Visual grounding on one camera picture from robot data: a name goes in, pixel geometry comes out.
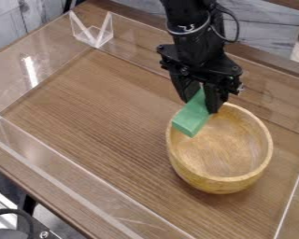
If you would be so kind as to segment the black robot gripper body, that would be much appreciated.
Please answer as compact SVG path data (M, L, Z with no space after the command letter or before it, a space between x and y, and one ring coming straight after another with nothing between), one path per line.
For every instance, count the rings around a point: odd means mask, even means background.
M160 67L195 80L201 89L206 83L222 82L229 94L238 95L242 68L225 53L223 33L222 16L209 17L197 31L180 35L171 33L174 43L158 46Z

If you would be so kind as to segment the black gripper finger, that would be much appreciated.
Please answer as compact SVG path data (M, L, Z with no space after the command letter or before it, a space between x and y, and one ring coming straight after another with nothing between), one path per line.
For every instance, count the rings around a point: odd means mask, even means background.
M222 107L222 105L229 101L229 90L222 82L206 83L203 85L205 95L206 95L206 106L209 112L215 114Z
M199 83L185 75L171 72L170 77L180 100L187 103L201 89Z

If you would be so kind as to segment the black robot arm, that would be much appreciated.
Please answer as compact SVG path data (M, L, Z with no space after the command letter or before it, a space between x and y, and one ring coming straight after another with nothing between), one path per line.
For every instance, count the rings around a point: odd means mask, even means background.
M158 46L160 67L170 73L180 100L190 102L203 92L207 111L215 114L242 88L242 67L225 50L237 41L226 37L223 20L234 13L217 0L160 2L174 39L171 44Z

